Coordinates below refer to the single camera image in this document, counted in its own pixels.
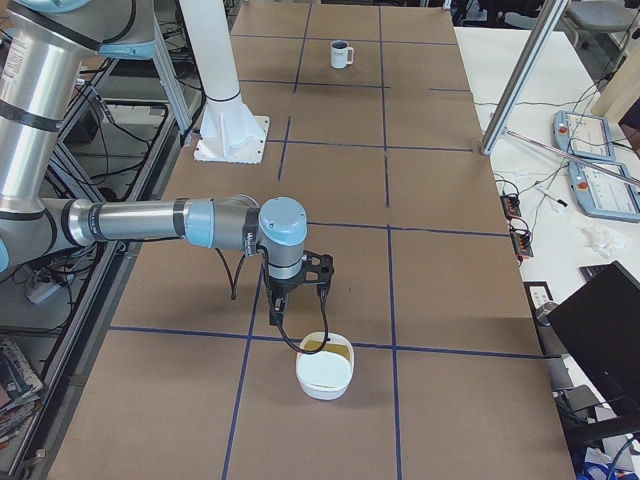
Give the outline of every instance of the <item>black cable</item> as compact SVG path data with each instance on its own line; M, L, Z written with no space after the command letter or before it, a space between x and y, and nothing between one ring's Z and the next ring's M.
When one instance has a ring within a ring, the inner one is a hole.
M551 176L551 180L549 181L549 185L547 186L547 188L549 188L551 184L555 181L555 179L558 177L560 170L561 170L560 168L557 169L554 172L554 174ZM533 232L536 229L536 225L538 224L538 213L540 213L540 207L542 207L542 203L544 202L545 198L546 198L546 195L543 195L542 198L540 199L540 202L538 202L538 206L536 207L535 215L533 217L533 226L531 227L531 235L533 235Z
M91 254L91 253L95 253L95 258L92 259L92 263L90 265L90 270L89 270L89 274L87 276L87 278L89 278L91 276L91 274L93 273L93 271L95 270L98 261L102 255L102 252L104 251L104 248L102 248L100 245L97 245L96 247L92 247L90 252L87 252L87 255ZM68 284L68 282L66 282L66 278L65 278L65 287L67 287L68 289L68 293L69 293L69 305L70 305L70 310L69 310L69 314L67 315L67 317L65 318L64 321L62 321L61 323L59 323L58 325L56 325L55 327L52 328L46 328L46 329L31 329L31 330L23 330L23 329L19 329L19 328L0 328L0 334L7 334L7 335L11 335L11 334L16 334L16 333L23 333L23 334L27 334L27 335L46 335L46 334L50 334L50 333L54 333L57 332L60 329L65 328L68 323L71 321L71 319L74 317L76 310L77 310L77 305L78 305L78 298L80 298L83 294L84 291L87 288L86 282L83 284L82 289L80 291L80 293L78 294L78 297L74 300L72 297L72 292L71 292L71 287ZM59 344L59 342L61 341L61 336L60 335L58 337L58 341L56 342L56 345ZM42 372L42 377L46 376L46 372L48 369L48 366L51 362L51 359L53 358L53 356L55 356L55 354L57 353L57 347L54 346L54 348L52 349L49 358L47 360L45 360L45 364L44 364L44 368L43 368L43 372Z
M558 407L558 409L560 411L560 414L562 416L564 416L565 418L568 418L568 419L573 420L574 422L580 423L580 424L589 423L589 421L586 418L579 417L573 411L571 411L571 409L569 407L567 407L566 405L563 405L560 402L556 402L556 406Z
M166 105L160 105L160 106L164 110L164 117L162 118L162 122L160 122L160 125L158 125L158 128L156 128L156 132L155 132L155 134L153 136L153 139L151 139L149 148L147 149L147 151L144 154L143 162L139 162L139 164L144 164L149 159L149 155L151 154L151 145L154 145L158 141L158 139L160 138L160 133L162 132L162 129L164 128L164 124L167 121L167 117L169 115L169 109L167 108ZM138 170L136 170L136 174L135 174L131 184L129 185L129 187L127 188L127 191L122 196L123 199L128 198L129 195L131 195L131 192L133 191L133 187L136 184L136 182L138 181L138 178L140 177L141 173L142 173L142 168L139 168Z
M180 240L182 237L160 237L160 238L107 238L109 242L140 242L140 243L154 243L154 242L166 242L167 240Z
M95 73L106 72L108 69L109 69L109 65L107 65L105 67L94 68L94 69L89 69L89 70L80 70L79 74L80 75L91 75L91 74L95 74Z
M137 170L138 168L142 167L145 163L147 162L147 158L144 158L143 160L141 160L140 162L131 165L130 167L124 167L121 168L120 170L112 170L111 172L105 172L105 173L96 173L95 175L92 175L91 180L97 179L97 178L102 178L102 177L112 177L114 175L120 175L121 173L126 173L126 172L130 172L133 170Z
M624 148L628 148L631 151L633 151L633 149L627 145L623 145L621 143L618 142L624 142L625 140L630 140L633 137L635 137L636 135L640 134L640 130L634 132L633 134L631 134L629 137L624 137L624 138L616 138L614 140L609 140L607 142L603 142L603 143L592 143L592 142L587 142L586 140L583 139L579 139L580 142L582 143L586 143L587 145L590 145L592 147L604 147L604 146L608 146L608 145L617 145L618 147L624 147Z
M235 300L237 298L238 292L238 280L240 278L240 272L242 271L242 267L244 265L244 261L247 258L245 254L242 254L240 260L238 261L238 265L236 266L236 273L232 277L231 269L229 268L229 264L227 263L227 259L219 248L214 249L220 260L222 260L222 265L224 266L224 270L227 273L227 278L229 279L229 287L231 288L231 300Z
M269 251L265 247L258 247L258 251L262 252L262 278L264 280L264 286L267 294L267 301L269 302L269 316L275 319L276 326L278 327L278 331L280 332L280 336L285 341L285 343L295 352L301 353L303 355L314 355L318 352L321 352L324 347L327 345L329 341L329 322L327 321L327 311L326 311L326 302L327 302L327 290L322 290L318 292L318 296L320 298L320 312L322 312L322 323L324 326L324 338L322 339L322 343L318 348L313 350L306 350L304 348L300 348L298 345L294 344L291 338L287 335L282 326L282 321L280 317L276 313L276 308L273 304L273 299L271 298L271 281L269 279Z
M193 90L197 90L199 92L204 92L204 88L202 88L202 85L198 87L196 85L191 85L190 83L187 83L184 80L179 79L178 77L174 77L174 78L178 81L178 83L184 85L185 87L192 88Z
M84 281L82 283L82 286L80 287L80 292L78 292L78 295L76 296L75 301L72 302L71 305L71 309L69 311L69 315L67 316L67 318L61 322L60 324L58 324L56 327L49 329L49 331L41 331L41 332L37 332L37 333L52 333L55 332L57 330L60 330L60 333L56 339L55 345L53 346L53 348L51 349L51 353L49 354L49 356L46 358L46 360L44 361L43 367L42 367L42 377L46 377L47 376L47 372L49 371L49 367L51 366L51 362L53 361L53 358L56 356L56 354L58 353L58 349L60 348L60 345L62 344L62 341L64 339L64 337L66 336L66 329L69 328L69 324L71 323L71 320L75 317L75 315L77 314L80 302L78 302L78 300L80 298L82 298L84 296L84 294L86 293L86 290L88 288L88 284L89 282L87 282L87 280L89 278L91 278L91 276L93 275L93 272L95 271L96 267L98 266L98 263L100 262L102 255L104 253L105 247L103 244L97 244L95 247L95 257L93 258L92 261L92 266L93 268L88 272L87 276L84 278Z
M567 168L568 166L569 166L569 163L563 161L557 169L555 169L553 172L551 172L545 178L543 178L542 180L538 180L538 181L534 182L533 185L531 185L531 186L529 186L529 187L527 187L527 188L525 188L523 190L520 190L520 193L522 194L524 192L528 192L529 190L532 190L533 188L535 188L536 185L540 185L541 183L544 183L547 180L549 180L551 177L555 177L556 175L558 175L558 173L560 173L560 170L562 170L564 168Z
M91 103L91 99L89 98L89 96L83 91L83 88L78 88L76 89L78 91L78 93L87 101L87 105L89 105L89 108L91 108L91 110L93 111L94 115L96 116L96 123L98 124L98 133L100 134L100 138L102 140L102 147L104 148L104 156L105 156L105 163L106 163L106 170L107 172L109 172L109 163L110 163L110 159L109 159L109 149L107 148L107 141L104 138L104 131L102 130L102 122L100 121L100 114L98 112L98 110L96 109L96 107ZM65 166L58 164L57 162L53 162L56 165L58 165L59 168L61 168L62 170L64 170L67 175L69 175L70 177L72 177L76 182L82 184L82 185L88 185L91 187L98 187L100 185L102 185L106 178L103 178L100 182L98 183L92 183L92 182L85 182L84 180L79 179L78 177L76 177L72 172L69 171L69 169L67 169Z
M22 265L18 265L15 270L13 272L11 272L11 275L7 275L6 278L3 278L2 280L0 280L0 285L2 285L5 282L8 282L9 280L13 281L13 276L18 273L18 270L20 270L22 267L24 266L24 264Z
M574 108L572 109L573 111L575 111L575 109L577 108L578 104L580 104L580 102L582 102L585 98L585 95L589 92L589 90L591 90L593 87L596 87L596 91L593 92L591 94L591 96L594 96L597 91L598 91L598 85L600 82L602 82L603 80L605 80L604 78L601 78L600 80L593 82L591 85L589 85L586 90L584 90L581 94L580 97L578 98L578 100L572 100L570 102L564 102L564 103L549 103L549 102L516 102L516 106L517 105L547 105L547 106L551 106L551 107L566 107L567 105L574 105ZM496 106L498 105L497 103L494 102L473 102L474 105L493 105Z
M147 146L147 148L149 148L149 149L151 148L151 143L150 143L148 140L145 140L145 139L143 139L143 138L138 137L135 133L130 132L129 130L127 130L126 128L124 128L124 127L122 127L122 126L118 125L118 124L117 124L117 123L115 123L115 122L111 122L111 121L110 121L109 123L111 123L111 125L113 125L116 129L118 129L118 130L120 130L121 132L123 132L123 133L127 134L128 136L130 136L130 137L131 137L131 138L133 138L134 140L138 140L139 142L144 143L144 144Z
M498 183L498 182L502 182L502 183L503 183L503 184L505 184L505 185L511 185L511 186L516 190L514 194L507 194L507 193L505 192L504 185L503 185L503 186L502 186L502 195L515 195L516 197L518 197L518 196L520 195L520 189L518 189L518 186L517 186L515 183L513 183L512 181L507 180L507 179L506 179L506 178L504 178L504 177L502 177L502 178L497 178L497 179L495 179L495 180L496 180L496 183Z
M613 145L614 147L618 147L618 148L624 148L625 150L629 150L630 152L635 152L633 147L630 147L628 145L623 145L622 143L611 142L611 145Z
M138 7L136 5L136 0L131 0L131 11L129 13L129 20L127 21L127 24L120 31L120 33L118 33L117 35L114 35L111 38L107 38L106 40L103 41L103 43L115 43L118 40L121 40L122 38L124 38L124 36L131 31L131 28L133 27L133 24L136 21L137 15L138 15Z
M176 4L177 13L182 17L182 9L180 7L180 2L178 0L176 0L175 4ZM191 39L189 38L189 30L186 29L186 28L184 29L184 41L187 44L187 51L189 52L190 55L192 55L193 47L191 46ZM198 75L198 80L200 80L200 85L202 85L202 78L200 77L200 71L198 70L198 66L195 63L195 61L193 62L193 68L194 68L195 74ZM200 118L200 114L204 110L204 107L205 107L206 104L207 104L207 96L203 92L203 94L201 95L201 98L200 98L200 105L198 106L198 108L194 112L193 117L191 117L191 123L189 124L187 129L183 133L180 134L180 145L181 146L184 146L187 137L193 131L193 127L195 127L196 123L198 122L198 119Z

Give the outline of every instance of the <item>book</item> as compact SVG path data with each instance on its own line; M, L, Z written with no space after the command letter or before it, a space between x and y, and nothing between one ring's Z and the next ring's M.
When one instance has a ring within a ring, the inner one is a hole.
M0 339L0 415L33 403L44 385L20 350L9 338Z

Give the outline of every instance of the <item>mug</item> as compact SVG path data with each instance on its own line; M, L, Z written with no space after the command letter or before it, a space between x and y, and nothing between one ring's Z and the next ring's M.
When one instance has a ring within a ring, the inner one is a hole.
M353 47L345 40L334 40L331 42L331 66L333 68L344 68L353 63Z

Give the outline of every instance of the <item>white column base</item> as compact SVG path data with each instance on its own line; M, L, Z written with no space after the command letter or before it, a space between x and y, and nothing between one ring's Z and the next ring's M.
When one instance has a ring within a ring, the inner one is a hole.
M260 163L269 131L269 117L253 115L242 103L239 112L221 112L209 107L207 105L202 120L202 138L194 158L203 162Z

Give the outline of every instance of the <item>computer monitor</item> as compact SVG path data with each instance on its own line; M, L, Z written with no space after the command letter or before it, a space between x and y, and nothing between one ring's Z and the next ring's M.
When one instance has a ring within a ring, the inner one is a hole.
M613 262L548 318L589 380L625 419L614 430L640 431L640 282Z

